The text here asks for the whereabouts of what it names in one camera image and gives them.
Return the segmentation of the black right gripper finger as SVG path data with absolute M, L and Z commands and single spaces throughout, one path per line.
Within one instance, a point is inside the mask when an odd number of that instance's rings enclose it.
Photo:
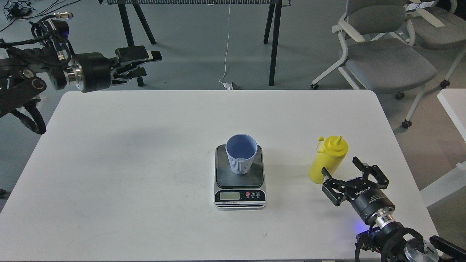
M 376 179 L 377 186 L 379 189 L 386 189 L 389 185 L 389 179 L 385 176 L 382 170 L 377 165 L 369 166 L 362 163 L 356 156 L 352 159 L 353 164 L 362 172 L 363 180 L 368 180 L 368 176 L 371 175 Z
M 322 191 L 336 207 L 339 207 L 345 200 L 351 202 L 351 196 L 348 195 L 346 189 L 351 189 L 351 185 L 347 181 L 333 179 L 325 167 L 321 169 L 321 173 L 324 177 Z

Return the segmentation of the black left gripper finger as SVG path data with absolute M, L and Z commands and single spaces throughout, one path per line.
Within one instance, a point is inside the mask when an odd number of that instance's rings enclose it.
M 133 78 L 147 76 L 146 70 L 143 67 L 130 68 L 128 70 L 119 69 L 113 70 L 111 73 L 111 85 L 122 85 Z
M 163 59 L 158 50 L 146 50 L 145 46 L 118 48 L 115 50 L 115 55 L 121 65 L 139 65 L 152 61 L 162 61 Z

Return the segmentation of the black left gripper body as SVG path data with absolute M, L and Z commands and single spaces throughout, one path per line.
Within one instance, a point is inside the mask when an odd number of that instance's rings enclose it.
M 116 57 L 106 58 L 98 52 L 75 54 L 69 66 L 69 85 L 83 93 L 109 88 L 116 64 Z

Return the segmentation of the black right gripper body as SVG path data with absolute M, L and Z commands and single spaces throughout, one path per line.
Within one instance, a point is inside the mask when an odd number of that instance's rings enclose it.
M 343 194 L 366 225 L 375 224 L 375 213 L 380 209 L 394 212 L 395 205 L 378 188 L 377 184 L 363 178 L 346 181 Z

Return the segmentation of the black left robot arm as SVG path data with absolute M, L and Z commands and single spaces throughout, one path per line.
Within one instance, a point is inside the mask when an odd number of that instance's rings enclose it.
M 87 93 L 145 76 L 143 64 L 162 60 L 159 51 L 148 51 L 144 46 L 116 49 L 114 58 L 106 58 L 98 52 L 76 54 L 68 40 L 66 22 L 72 17 L 69 12 L 45 16 L 31 23 L 32 39 L 13 43 L 1 41 L 1 48 L 7 52 L 0 65 L 1 116 L 13 114 L 37 134 L 46 132 L 36 105 L 40 101 L 39 94 L 47 87 L 38 73 L 47 73 L 56 90 L 76 86 Z

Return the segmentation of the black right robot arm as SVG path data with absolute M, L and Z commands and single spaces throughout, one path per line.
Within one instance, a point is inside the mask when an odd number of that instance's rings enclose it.
M 395 205 L 383 193 L 389 179 L 377 165 L 362 163 L 356 156 L 353 164 L 362 172 L 361 177 L 342 181 L 334 179 L 326 168 L 322 190 L 335 206 L 347 200 L 369 225 L 369 229 L 356 236 L 355 261 L 360 261 L 361 250 L 380 255 L 382 262 L 464 262 L 463 248 L 447 240 L 432 236 L 425 240 L 414 229 L 395 221 Z

